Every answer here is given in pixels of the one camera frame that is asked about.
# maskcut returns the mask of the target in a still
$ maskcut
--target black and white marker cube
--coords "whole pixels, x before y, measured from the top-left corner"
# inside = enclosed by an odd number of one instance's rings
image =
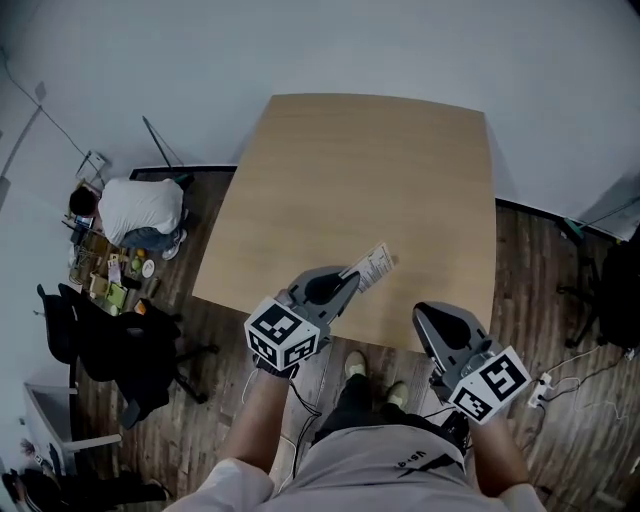
[[[449,402],[482,425],[530,382],[522,361],[508,347],[458,382]]]
[[[318,349],[320,329],[267,297],[244,323],[247,344],[277,370],[299,363]]]

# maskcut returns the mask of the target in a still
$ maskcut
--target cable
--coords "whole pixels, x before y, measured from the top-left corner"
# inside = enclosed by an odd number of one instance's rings
[[[453,410],[455,410],[455,407],[447,407],[446,409],[440,409],[437,412],[434,412],[434,413],[431,413],[431,414],[427,414],[426,416],[423,416],[423,418],[424,419],[431,418],[432,416],[437,416],[440,413],[447,412],[447,411],[453,411]]]
[[[295,395],[298,397],[298,400],[300,400],[300,403],[302,404],[302,406],[310,414],[310,416],[305,420],[304,424],[302,425],[302,430],[300,430],[300,435],[298,436],[298,442],[296,443],[296,452],[293,456],[293,468],[291,470],[292,478],[295,478],[298,472],[297,471],[298,470],[298,454],[300,453],[300,445],[302,444],[302,439],[304,438],[307,431],[311,428],[313,423],[320,416],[322,416],[322,413],[319,410],[317,410],[314,405],[307,402],[300,396],[300,393],[298,393],[298,390],[295,384],[293,383],[293,381],[289,381],[289,385],[291,386],[291,389],[293,389],[293,392],[295,393]]]
[[[253,376],[258,373],[258,369],[256,368],[255,370],[253,370],[250,374],[249,374],[249,378],[247,379],[247,383],[244,385],[244,389],[242,390],[242,405],[244,405],[244,396],[247,393],[247,388],[249,387],[249,382],[251,382],[251,379],[253,378]]]
[[[160,140],[163,142],[163,144],[165,146],[167,146],[167,148],[169,148],[169,151],[171,151],[171,154],[176,158],[176,160],[178,162],[180,162],[180,165],[182,165],[182,167],[184,167],[184,162],[180,159],[180,157],[178,155],[176,155],[176,152],[171,148],[171,146],[169,146],[169,144],[167,144],[167,141],[164,140],[162,135],[160,135],[160,132],[158,130],[156,130],[155,126],[153,126],[151,124],[151,122],[145,116],[142,116],[142,122],[147,127],[147,130],[149,130],[149,133],[151,134],[151,138],[153,138],[153,142],[155,142],[157,148],[160,150],[160,153],[162,153],[162,158],[164,158],[164,161],[167,163],[169,168],[173,169],[173,167],[171,166],[171,163],[169,163],[169,160],[167,159],[167,155],[165,155],[164,151],[162,150],[162,147],[160,147],[160,144],[158,143],[158,139],[156,139],[156,135],[160,138]]]
[[[593,353],[594,353],[596,350],[598,350],[599,348],[600,348],[600,345],[598,345],[596,348],[594,348],[594,349],[592,349],[592,350],[589,350],[588,352],[582,352],[581,354],[578,354],[577,356],[572,357],[571,359],[567,359],[567,360],[565,360],[565,361],[561,361],[561,362],[560,362],[560,363],[558,363],[557,365],[552,366],[552,367],[551,367],[551,368],[549,368],[547,371],[542,372],[542,373],[549,373],[549,372],[552,372],[553,370],[557,370],[557,369],[558,369],[558,368],[560,368],[561,366],[563,366],[563,365],[565,365],[565,364],[567,364],[567,363],[570,363],[571,361],[575,361],[576,359],[579,359],[579,358],[581,358],[581,357],[588,356],[589,354],[593,354]]]
[[[44,107],[42,106],[42,104],[40,104],[37,100],[35,100],[33,98],[33,96],[31,96],[27,91],[24,90],[24,88],[15,81],[15,79],[13,78],[13,76],[11,75],[11,71],[9,71],[9,65],[7,64],[7,54],[4,52],[4,48],[0,48],[0,53],[2,53],[2,62],[4,64],[4,70],[7,73],[7,76],[9,77],[9,80],[11,80],[13,82],[13,85],[15,85],[18,89],[20,89],[20,91],[22,91],[22,94],[24,94],[27,98],[29,98],[31,100],[31,102],[38,107],[40,110],[42,110],[42,113],[47,116],[47,118],[49,119],[49,121],[51,121],[54,126],[60,130],[64,136],[69,139],[69,142],[71,142],[71,144],[73,145],[74,148],[76,148],[76,150],[78,151],[78,153],[80,153],[83,157],[86,156],[86,153],[84,151],[82,151],[78,145],[73,141],[73,139],[71,138],[71,136],[64,131],[64,129],[55,122],[55,120],[49,115],[49,113],[44,109]],[[93,167],[96,171],[97,176],[100,178],[100,181],[102,181],[102,183],[104,184],[104,180],[102,179],[102,176],[100,175],[100,171],[98,170],[98,168],[93,165],[93,162],[91,160],[89,161],[89,165],[91,165],[91,167]]]
[[[576,407],[576,404],[578,403],[578,395],[580,393],[579,388],[582,385],[582,382],[578,377],[567,377],[566,379],[562,379],[560,382],[558,382],[558,384],[556,384],[555,388],[551,388],[551,389],[557,389],[560,386],[560,383],[562,381],[565,380],[577,380],[578,381],[578,385],[576,386],[576,390],[578,391],[574,396],[573,396],[573,411],[574,412],[581,412],[584,411],[585,409],[591,409],[592,407],[599,407],[601,405],[611,405],[613,406],[613,409],[616,413],[616,419],[618,421],[621,420],[625,420],[629,417],[629,415],[621,415],[620,412],[618,411],[618,405],[610,400],[603,400],[602,402],[593,402],[591,404],[587,404],[584,407],[580,407],[580,409],[578,409]]]
[[[296,448],[296,445],[293,444],[293,441],[287,439],[284,436],[280,436],[280,439],[282,439],[283,441],[286,441],[287,443],[289,443],[291,445],[291,447],[293,448],[293,457],[295,459],[295,456],[298,453],[298,449]],[[289,471],[289,474],[287,475],[287,478],[285,478],[282,481],[282,483],[280,484],[280,488],[278,489],[278,494],[280,493],[280,491],[282,491],[282,488],[286,485],[286,483],[289,481],[290,478],[293,478],[293,464],[291,465],[291,471]]]
[[[562,384],[565,380],[577,380],[578,383],[580,383],[580,379],[578,377],[565,377],[564,379],[560,379],[555,386],[549,386],[549,389],[555,391],[560,387],[560,384]]]
[[[582,224],[582,226],[580,226],[580,229],[587,228],[589,226],[592,226],[596,222],[600,222],[601,220],[606,219],[607,217],[611,217],[611,215],[613,215],[614,213],[621,212],[622,210],[629,208],[629,206],[637,203],[638,201],[640,201],[640,196],[634,197],[633,199],[624,203],[622,206],[619,206],[618,208],[611,210],[610,212],[604,214],[602,217],[599,217],[596,220],[592,220],[591,222],[585,222],[584,224]]]
[[[538,429],[536,430],[536,433],[533,434],[533,437],[529,439],[529,441],[527,441],[527,444],[525,444],[522,447],[522,451],[526,450],[527,448],[529,448],[529,446],[535,443],[536,439],[538,439],[538,436],[540,435],[540,432],[542,432],[542,427],[544,426],[544,420],[547,418],[547,410],[544,408],[542,404],[538,404],[538,407],[542,409],[542,418],[540,418],[540,424],[538,425]]]
[[[591,377],[595,377],[596,375],[601,374],[602,372],[606,372],[607,370],[610,370],[611,368],[615,367],[618,365],[618,363],[620,363],[620,361],[622,361],[622,359],[624,358],[624,354],[620,357],[620,359],[618,359],[615,363],[610,364],[609,366],[605,366],[604,368],[600,368],[599,370],[590,373],[589,375],[587,375],[584,379],[582,379],[582,381],[580,381],[578,383],[577,386],[571,388],[571,389],[565,389],[564,391],[561,391],[560,393],[558,393],[555,396],[552,396],[551,398],[542,398],[543,401],[545,402],[553,402],[556,398],[560,398],[562,395],[566,395],[567,393],[573,393],[574,391],[577,391],[580,386],[582,386],[587,380],[589,380]]]

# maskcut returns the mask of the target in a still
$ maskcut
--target power outlet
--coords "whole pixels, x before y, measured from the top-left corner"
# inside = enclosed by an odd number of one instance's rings
[[[540,397],[544,397],[547,391],[550,389],[551,375],[543,373],[542,376],[536,381],[536,387],[529,397],[527,405],[532,409],[535,409],[540,405]]]

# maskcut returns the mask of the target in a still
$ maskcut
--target white cable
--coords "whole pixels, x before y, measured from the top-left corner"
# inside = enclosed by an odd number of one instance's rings
[[[282,439],[283,441],[286,441],[287,443],[289,443],[293,447],[293,460],[296,460],[296,455],[297,455],[298,449],[296,448],[296,445],[293,443],[293,441],[287,439],[284,436],[280,436],[280,439]],[[287,478],[284,479],[284,481],[280,485],[280,489],[278,489],[278,494],[280,494],[280,492],[282,491],[282,488],[285,486],[285,484],[292,477],[293,477],[293,462],[291,462],[291,471],[289,471],[289,474],[287,475]]]
[[[561,366],[570,363],[571,361],[575,361],[576,359],[579,359],[581,357],[584,356],[588,356],[589,354],[593,354],[596,350],[598,350],[600,348],[600,345],[598,345],[596,348],[589,350],[588,352],[583,352],[582,354],[578,354],[575,357],[572,357],[571,359],[567,359],[566,361],[562,361],[561,363],[558,363],[557,365],[549,368],[545,373],[549,373],[552,372],[553,370],[557,370],[558,368],[560,368]]]
[[[555,391],[562,382],[564,382],[565,380],[577,380],[578,381],[578,385],[580,385],[580,379],[578,377],[565,377],[564,379],[560,379],[558,381],[558,383],[554,386],[549,386],[549,389]]]
[[[256,373],[258,373],[257,368],[251,372],[251,374],[249,375],[249,378],[247,379],[247,383],[244,385],[244,389],[242,390],[242,405],[244,405],[244,396],[247,394],[247,388],[249,387],[249,382],[251,382],[251,379]]]
[[[253,370],[250,374],[249,374],[249,378],[247,379],[246,384],[244,385],[244,389],[242,390],[242,404],[244,405],[244,397],[247,394],[247,389],[249,388],[249,383],[251,382],[251,379],[253,379],[253,376],[258,373],[258,369],[256,368],[255,370]],[[298,449],[296,448],[296,445],[294,444],[293,441],[291,441],[290,439],[287,439],[286,437],[284,437],[282,434],[280,435],[280,439],[282,439],[283,441],[289,443],[292,447],[293,447],[293,460],[296,460],[296,455],[297,455],[297,451]],[[280,493],[280,491],[282,491],[282,488],[285,486],[285,484],[289,481],[290,478],[293,477],[293,462],[291,462],[291,470],[289,471],[289,474],[287,475],[287,478],[284,479],[284,481],[282,482],[282,484],[280,485],[280,489],[278,489],[278,494]]]
[[[578,403],[578,394],[580,393],[580,389],[581,389],[581,385],[582,385],[582,381],[578,378],[578,377],[565,377],[564,379],[558,381],[558,383],[556,384],[555,388],[550,387],[550,389],[555,390],[556,388],[558,388],[560,386],[561,382],[564,382],[565,380],[577,380],[578,381],[578,388],[576,389],[575,395],[573,395],[573,411],[574,412],[581,412],[584,411],[586,409],[591,409],[592,407],[600,407],[601,405],[611,405],[613,406],[613,410],[616,413],[616,420],[617,421],[622,421],[622,420],[626,420],[629,415],[626,414],[624,416],[620,415],[620,412],[618,411],[618,405],[610,400],[603,400],[602,402],[594,402],[591,404],[587,404],[584,407],[580,407],[580,409],[578,409],[576,407],[576,404]]]

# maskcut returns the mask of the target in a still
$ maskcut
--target dark hair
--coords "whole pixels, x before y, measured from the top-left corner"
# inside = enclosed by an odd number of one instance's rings
[[[18,490],[16,489],[16,475],[17,473],[15,473],[15,471],[2,474],[2,483],[4,484],[5,489],[9,493],[9,496],[14,503],[18,503],[18,501],[20,501],[20,495],[18,494]]]
[[[69,198],[69,209],[71,213],[86,217],[92,215],[96,211],[98,199],[86,187],[80,187]]]

